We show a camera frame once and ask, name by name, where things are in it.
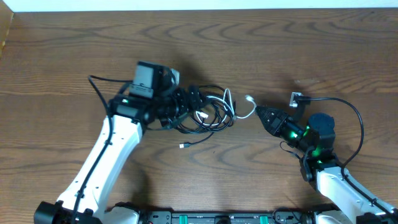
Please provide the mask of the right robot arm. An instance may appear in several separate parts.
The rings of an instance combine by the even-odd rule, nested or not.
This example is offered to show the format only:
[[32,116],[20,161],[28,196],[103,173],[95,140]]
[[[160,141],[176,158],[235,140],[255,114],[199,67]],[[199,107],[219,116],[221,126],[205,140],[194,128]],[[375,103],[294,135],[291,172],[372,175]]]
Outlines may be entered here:
[[315,113],[301,126],[283,110],[257,106],[255,111],[269,134],[302,152],[299,163],[304,181],[335,206],[314,211],[303,218],[304,223],[397,223],[397,208],[361,185],[333,152],[333,117]]

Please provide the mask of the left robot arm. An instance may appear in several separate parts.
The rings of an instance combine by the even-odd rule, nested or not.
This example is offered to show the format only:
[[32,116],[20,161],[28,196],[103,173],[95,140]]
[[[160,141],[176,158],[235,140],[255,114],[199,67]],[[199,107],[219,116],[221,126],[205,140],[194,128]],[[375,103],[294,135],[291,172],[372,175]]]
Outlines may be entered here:
[[132,208],[107,211],[109,195],[149,124],[159,120],[162,129],[173,129],[204,107],[198,87],[184,90],[179,80],[172,68],[139,61],[134,79],[124,80],[116,96],[103,103],[100,135],[79,173],[55,203],[40,203],[34,223],[138,223],[139,212]]

